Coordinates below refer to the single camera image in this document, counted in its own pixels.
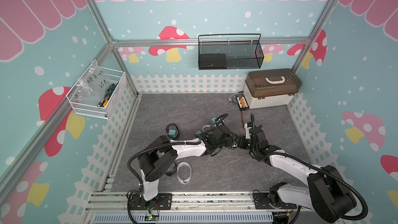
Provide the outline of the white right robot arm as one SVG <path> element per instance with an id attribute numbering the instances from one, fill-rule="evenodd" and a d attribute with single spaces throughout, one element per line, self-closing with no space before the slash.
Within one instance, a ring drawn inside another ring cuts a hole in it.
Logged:
<path id="1" fill-rule="evenodd" d="M 304 183 L 303 187 L 299 187 L 279 182 L 269 189 L 267 200 L 254 193 L 255 200 L 268 203 L 272 208 L 292 204 L 312 209 L 328 223 L 349 218 L 348 212 L 357 206 L 357 201 L 352 187 L 335 167 L 310 164 L 270 145 L 262 128 L 252 122 L 244 127 L 246 135 L 241 138 L 241 148 L 249 150 L 257 161 L 283 170 Z"/>

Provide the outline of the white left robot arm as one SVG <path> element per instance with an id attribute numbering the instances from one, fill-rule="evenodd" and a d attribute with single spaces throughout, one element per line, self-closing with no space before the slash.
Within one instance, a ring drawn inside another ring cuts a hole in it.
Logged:
<path id="1" fill-rule="evenodd" d="M 187 141 L 170 140 L 163 135 L 138 156 L 142 179 L 141 196 L 147 202 L 158 196 L 159 179 L 166 174 L 175 160 L 187 157 L 213 156 L 217 149 L 234 146 L 234 134 L 224 125 L 197 134 Z"/>

